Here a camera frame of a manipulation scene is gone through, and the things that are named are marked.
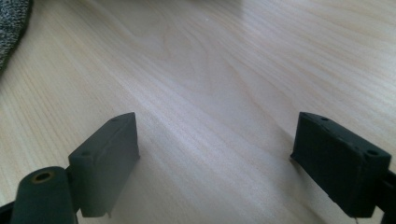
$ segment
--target gray fabric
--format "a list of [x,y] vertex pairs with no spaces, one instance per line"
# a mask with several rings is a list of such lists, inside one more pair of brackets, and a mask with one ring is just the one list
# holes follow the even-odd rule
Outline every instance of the gray fabric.
[[0,0],[0,73],[27,27],[32,3],[31,0]]

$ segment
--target wooden table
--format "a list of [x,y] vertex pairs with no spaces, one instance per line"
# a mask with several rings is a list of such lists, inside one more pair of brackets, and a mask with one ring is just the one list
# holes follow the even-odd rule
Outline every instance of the wooden table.
[[80,223],[355,223],[290,162],[298,114],[396,155],[395,75],[391,0],[35,1],[0,79],[0,204],[134,111],[131,181]]

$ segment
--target round hole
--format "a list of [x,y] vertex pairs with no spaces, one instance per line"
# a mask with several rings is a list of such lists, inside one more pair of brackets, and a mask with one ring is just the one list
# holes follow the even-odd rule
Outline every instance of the round hole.
[[40,173],[40,174],[35,175],[35,176],[32,178],[32,182],[33,182],[34,184],[41,184],[41,183],[44,183],[44,182],[49,181],[50,179],[53,178],[53,176],[54,176],[54,173],[53,173],[53,172],[51,172],[51,171],[45,171],[45,172],[42,172],[42,173]]
[[368,150],[367,153],[372,156],[378,156],[378,152],[376,152],[376,151]]
[[88,157],[88,156],[91,156],[91,152],[89,152],[89,151],[84,151],[84,152],[81,153],[81,155],[82,155],[82,156],[87,156],[87,157]]

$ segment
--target black plastic part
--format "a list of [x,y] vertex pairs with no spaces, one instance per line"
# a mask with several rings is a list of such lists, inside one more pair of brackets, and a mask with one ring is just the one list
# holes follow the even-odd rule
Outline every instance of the black plastic part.
[[109,120],[69,156],[75,211],[84,217],[110,213],[138,159],[134,113]]
[[11,224],[26,223],[78,223],[64,168],[47,167],[21,181]]
[[371,217],[388,152],[334,121],[300,113],[291,157],[350,217]]
[[396,174],[388,172],[381,181],[376,205],[385,212],[381,223],[396,223]]
[[13,208],[14,208],[14,202],[8,203],[0,207],[0,224],[10,223]]

